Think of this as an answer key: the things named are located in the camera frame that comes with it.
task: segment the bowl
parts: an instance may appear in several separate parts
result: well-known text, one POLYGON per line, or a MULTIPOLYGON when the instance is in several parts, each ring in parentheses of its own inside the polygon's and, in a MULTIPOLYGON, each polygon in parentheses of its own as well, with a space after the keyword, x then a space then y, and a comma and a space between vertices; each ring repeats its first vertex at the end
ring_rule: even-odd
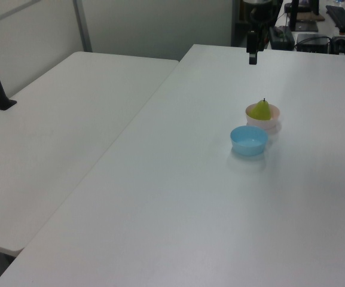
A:
POLYGON ((235 152, 250 157, 264 151, 268 134, 256 126, 241 126, 231 132, 231 141, 235 152))
POLYGON ((269 104, 271 119, 264 121, 264 120, 256 120, 256 119, 248 116, 248 113, 251 111, 251 109, 253 109, 255 107, 255 105, 257 105, 257 104, 254 103, 253 105, 250 105, 245 109, 246 122, 250 126, 257 126, 257 127, 260 127, 264 130, 268 130, 268 129, 271 129, 272 127, 274 127, 277 124, 277 121, 278 121, 279 115, 280 115, 280 110, 278 109, 278 107, 269 104))

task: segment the white wall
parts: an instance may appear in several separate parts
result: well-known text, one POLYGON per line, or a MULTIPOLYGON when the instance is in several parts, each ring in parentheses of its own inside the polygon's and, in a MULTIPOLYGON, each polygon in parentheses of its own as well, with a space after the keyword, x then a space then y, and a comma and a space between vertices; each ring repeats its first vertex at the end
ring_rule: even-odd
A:
POLYGON ((231 45, 232 2, 83 0, 82 3, 94 52, 181 60, 193 44, 231 45))
POLYGON ((6 95, 82 50, 72 0, 41 0, 1 20, 0 79, 6 95))

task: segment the pink bowl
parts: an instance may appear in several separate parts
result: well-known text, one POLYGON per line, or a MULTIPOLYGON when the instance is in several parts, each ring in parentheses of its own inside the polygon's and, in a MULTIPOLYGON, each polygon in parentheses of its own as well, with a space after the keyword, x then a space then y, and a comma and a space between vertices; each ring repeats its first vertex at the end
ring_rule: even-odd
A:
POLYGON ((248 116, 248 113, 251 111, 251 109, 254 108, 255 105, 256 105, 256 103, 254 103, 253 105, 248 106, 245 109, 245 115, 246 115, 247 123, 250 126, 257 126, 257 127, 260 127, 260 128, 262 128, 264 130, 268 130, 268 129, 271 129, 272 127, 274 127, 277 124, 277 121, 278 121, 279 115, 280 115, 280 110, 278 109, 278 107, 269 104, 271 119, 270 120, 266 120, 266 121, 261 121, 261 120, 256 120, 256 119, 251 118, 250 116, 248 116))

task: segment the green pear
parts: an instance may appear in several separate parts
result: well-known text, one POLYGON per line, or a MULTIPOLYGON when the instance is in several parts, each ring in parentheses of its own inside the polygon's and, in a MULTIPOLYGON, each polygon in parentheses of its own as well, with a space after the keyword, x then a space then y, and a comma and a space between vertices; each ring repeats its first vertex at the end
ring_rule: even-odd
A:
POLYGON ((265 100, 259 101, 253 109, 249 112, 248 116, 251 118, 254 118, 256 120, 261 120, 261 121, 267 121, 270 120, 271 115, 270 115, 270 109, 269 109, 269 104, 265 100))

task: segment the white table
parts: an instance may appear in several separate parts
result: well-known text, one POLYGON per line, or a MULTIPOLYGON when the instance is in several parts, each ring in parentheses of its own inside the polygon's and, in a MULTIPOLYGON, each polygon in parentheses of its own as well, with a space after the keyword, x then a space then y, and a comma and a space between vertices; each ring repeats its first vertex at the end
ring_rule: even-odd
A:
MULTIPOLYGON (((284 14, 284 5, 286 3, 291 3, 291 2, 292 2, 291 0, 284 0, 283 4, 281 6, 281 9, 280 9, 279 16, 284 14)), ((320 13, 320 15, 322 15, 325 18, 325 21, 317 22, 318 32, 293 32, 293 37, 294 37, 295 43, 297 43, 297 36, 300 33, 307 33, 307 34, 318 33, 318 34, 326 35, 330 38, 332 38, 334 36, 345 36, 345 35, 339 34, 339 31, 340 31, 339 28, 335 27, 334 21, 329 16, 329 14, 326 13, 326 6, 327 5, 341 6, 341 7, 344 7, 344 9, 345 9, 345 2, 338 4, 338 3, 334 2, 333 0, 320 0, 319 13, 320 13)), ((285 24, 287 26, 289 26, 289 18, 286 21, 286 13, 277 20, 275 26, 277 26, 277 27, 278 26, 285 26, 285 24)))
POLYGON ((194 45, 0 278, 5 286, 345 286, 342 57, 194 45), (282 113, 231 151, 244 110, 282 113))
POLYGON ((0 111, 0 251, 16 256, 177 61, 75 53, 0 111))

